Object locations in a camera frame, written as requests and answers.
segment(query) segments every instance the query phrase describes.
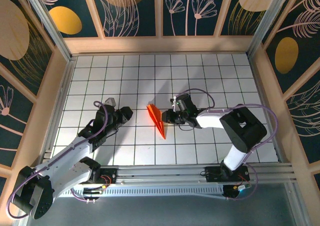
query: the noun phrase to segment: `orange paper airplane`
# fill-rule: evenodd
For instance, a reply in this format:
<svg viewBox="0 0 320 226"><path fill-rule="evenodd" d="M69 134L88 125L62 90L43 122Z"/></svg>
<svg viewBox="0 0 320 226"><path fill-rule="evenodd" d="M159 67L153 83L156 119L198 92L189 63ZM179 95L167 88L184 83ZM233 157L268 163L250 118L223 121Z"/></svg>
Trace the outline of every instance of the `orange paper airplane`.
<svg viewBox="0 0 320 226"><path fill-rule="evenodd" d="M161 136L166 139L166 135L164 133L164 122L161 120L161 111L154 104L149 104L146 108L148 109L149 115L159 130Z"/></svg>

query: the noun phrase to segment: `white grid floor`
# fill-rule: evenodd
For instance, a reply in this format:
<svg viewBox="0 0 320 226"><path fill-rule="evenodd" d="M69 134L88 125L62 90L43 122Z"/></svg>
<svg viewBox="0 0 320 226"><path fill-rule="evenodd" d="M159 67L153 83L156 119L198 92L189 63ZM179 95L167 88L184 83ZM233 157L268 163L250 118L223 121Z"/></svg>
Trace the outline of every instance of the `white grid floor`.
<svg viewBox="0 0 320 226"><path fill-rule="evenodd" d="M231 148L223 129L181 131L166 125L163 140L148 115L147 104L154 103L164 111L171 108L169 99L173 94L189 88L208 91L216 108L260 103L245 54L78 57L52 156L95 118L97 108L93 101L114 97L117 108L130 106L133 116L91 155L101 165L220 163ZM198 108L209 106L204 93L191 93L191 98ZM250 110L263 124L267 123L261 108ZM275 161L278 158L272 143L259 148L248 159Z"/></svg>

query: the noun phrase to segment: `flower illustration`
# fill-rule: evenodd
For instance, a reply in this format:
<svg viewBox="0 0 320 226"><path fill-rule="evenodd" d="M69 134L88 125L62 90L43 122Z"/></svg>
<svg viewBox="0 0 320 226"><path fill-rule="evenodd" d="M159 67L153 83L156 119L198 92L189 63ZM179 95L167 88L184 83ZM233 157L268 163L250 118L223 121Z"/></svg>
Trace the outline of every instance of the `flower illustration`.
<svg viewBox="0 0 320 226"><path fill-rule="evenodd" d="M202 0L200 3L199 0L192 0L192 9L195 18L195 36L197 35L198 20L202 18L215 17L217 15L217 10L214 10L215 7L215 0Z"/></svg>
<svg viewBox="0 0 320 226"><path fill-rule="evenodd" d="M173 23L173 19L172 19L172 14L174 13L179 13L179 12L183 12L186 10L186 8L183 6L183 2L181 0L165 0L165 4L166 7L169 10L170 13L170 18L171 18L171 26L172 26L172 32L173 35L175 36L175 28L174 28L174 23Z"/></svg>
<svg viewBox="0 0 320 226"><path fill-rule="evenodd" d="M11 87L7 87L5 91L4 86L0 85L0 115L9 115L10 106L13 98L14 90Z"/></svg>
<svg viewBox="0 0 320 226"><path fill-rule="evenodd" d="M11 87L7 87L5 90L5 87L3 85L0 85L0 116L9 116L18 122L21 122L23 124L27 124L26 122L23 122L22 120L14 117L10 114L10 106L12 104L13 98L14 98L14 90ZM7 130L9 132L15 133L19 136L23 135L21 132L15 131L15 130L13 130L9 127L6 127L2 124L0 124L0 128ZM10 151L11 149L0 148L0 150Z"/></svg>

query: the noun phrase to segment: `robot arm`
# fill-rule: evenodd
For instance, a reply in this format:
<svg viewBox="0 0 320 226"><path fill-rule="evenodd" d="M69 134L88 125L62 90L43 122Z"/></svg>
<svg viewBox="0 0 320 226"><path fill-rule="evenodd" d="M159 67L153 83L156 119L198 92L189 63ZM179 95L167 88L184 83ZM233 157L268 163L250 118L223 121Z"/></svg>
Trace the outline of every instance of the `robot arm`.
<svg viewBox="0 0 320 226"><path fill-rule="evenodd" d="M64 191L81 182L97 182L101 176L100 164L88 156L109 136L117 133L118 129L133 115L129 107L115 110L115 106L113 98L109 98L104 103L108 113L106 127L104 127L105 109L100 106L95 119L89 122L68 147L33 169L28 166L24 167L18 174L15 188L18 188L35 172L38 174L15 193L12 203L37 219L49 210L54 200Z"/></svg>
<svg viewBox="0 0 320 226"><path fill-rule="evenodd" d="M266 136L266 128L246 107L234 109L228 114L208 113L205 109L197 109L189 94L170 101L172 104L176 102L180 110L163 112L163 122L175 125L187 123L197 129L212 127L226 130L233 145L221 162L220 170L224 178L232 176L250 155L250 150Z"/></svg>

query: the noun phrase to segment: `cable connector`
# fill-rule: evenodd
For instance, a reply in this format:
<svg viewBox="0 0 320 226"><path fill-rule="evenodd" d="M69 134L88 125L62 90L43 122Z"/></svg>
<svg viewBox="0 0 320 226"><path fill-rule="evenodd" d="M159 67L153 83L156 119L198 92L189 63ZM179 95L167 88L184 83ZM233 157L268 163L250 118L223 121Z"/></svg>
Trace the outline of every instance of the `cable connector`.
<svg viewBox="0 0 320 226"><path fill-rule="evenodd" d="M173 107L173 111L176 112L176 101L177 101L177 97L174 96L173 97L173 102L172 102L172 107Z"/></svg>

